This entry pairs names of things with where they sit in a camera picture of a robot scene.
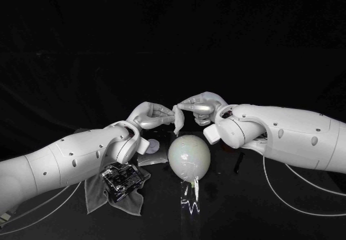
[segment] balloon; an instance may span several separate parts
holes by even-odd
[[[210,165],[210,151],[206,142],[194,135],[180,136],[167,151],[168,165],[174,174],[188,183],[201,179]]]

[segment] gray cloth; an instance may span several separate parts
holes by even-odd
[[[136,188],[141,189],[151,175],[141,167],[136,167],[136,169],[144,176],[142,184]],[[144,198],[136,192],[136,189],[133,189],[132,192],[118,202],[113,202],[110,196],[107,196],[105,182],[99,174],[84,180],[83,188],[86,214],[95,211],[107,202],[112,207],[120,209],[128,214],[141,216]]]

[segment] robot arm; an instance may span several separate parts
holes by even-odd
[[[1,161],[0,215],[38,194],[96,175],[110,163],[126,163],[135,152],[144,154],[149,142],[139,136],[141,128],[172,121],[174,113],[165,107],[144,102],[126,121],[71,134],[33,153]]]
[[[288,165],[346,173],[346,124],[315,112],[227,105],[203,134],[210,144],[221,139],[231,148],[252,149]]]

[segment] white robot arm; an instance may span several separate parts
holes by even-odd
[[[144,102],[126,121],[71,134],[33,153],[1,161],[0,215],[38,194],[92,177],[110,163],[126,163],[135,152],[144,154],[149,142],[139,136],[141,126],[151,129],[172,121],[174,113],[165,107]]]
[[[256,151],[288,165],[346,173],[346,124],[312,111],[276,106],[220,103],[204,92],[177,105],[194,112],[210,144],[220,139],[234,149]]]

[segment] cable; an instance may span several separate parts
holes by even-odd
[[[79,187],[80,183],[82,183],[82,182],[79,182],[79,184],[77,184],[77,186],[76,186],[76,188],[74,188],[71,194],[69,195],[67,199],[64,200],[64,202],[58,205],[58,207],[57,207],[57,208],[56,208],[56,209],[54,209],[54,210],[53,210],[53,211],[51,211],[51,212],[50,212],[50,213],[48,213],[41,219],[38,219],[34,223],[31,223],[30,225],[21,227],[21,228],[17,229],[17,230],[12,230],[12,231],[8,231],[8,232],[4,232],[4,233],[0,233],[0,236],[4,235],[4,234],[11,234],[11,233],[14,233],[14,232],[17,232],[17,231],[20,231],[20,230],[28,228],[31,225],[34,225],[35,223],[38,223],[44,218],[47,218],[47,217],[54,213],[54,211],[61,207],[61,205],[66,203],[66,201],[70,199],[73,193],[74,193],[76,190],[77,190],[77,187]]]
[[[289,167],[286,164],[285,164],[285,166],[289,168],[289,170],[293,172],[293,174],[295,174],[309,185],[312,185],[315,188],[318,188],[319,190],[322,190],[322,191],[325,191],[325,192],[328,192],[328,193],[331,193],[331,194],[337,194],[337,195],[340,195],[340,196],[346,196],[344,193],[340,193],[340,192],[337,192],[337,191],[327,190],[325,188],[314,185],[308,180],[305,180],[305,179],[296,174],[296,172],[291,169],[291,167]]]
[[[268,182],[268,186],[275,194],[275,196],[278,197],[278,199],[282,201],[282,203],[291,208],[293,209],[295,211],[298,211],[299,213],[302,214],[306,214],[306,215],[312,215],[312,216],[319,216],[319,217],[342,217],[346,216],[346,213],[341,213],[341,214],[318,214],[318,213],[311,213],[311,212],[306,212],[306,211],[301,211],[298,210],[293,206],[291,206],[283,200],[282,198],[278,196],[273,188],[272,188],[272,185],[270,185],[270,182],[269,182],[269,179],[268,179],[268,175],[266,175],[266,169],[265,169],[265,157],[262,156],[262,168],[263,168],[263,174],[265,174],[265,178],[266,178],[266,182]]]
[[[66,186],[61,191],[47,200],[44,201],[38,206],[35,206],[31,210],[28,210],[27,212],[24,212],[22,214],[20,214],[18,216],[15,216],[11,220],[8,220],[7,222],[1,223],[0,226],[8,224],[9,222],[15,221],[17,219],[20,219],[24,215],[27,215],[31,211],[34,211],[37,208],[40,208],[44,204],[47,204],[63,192],[64,190],[69,188],[70,186]]]

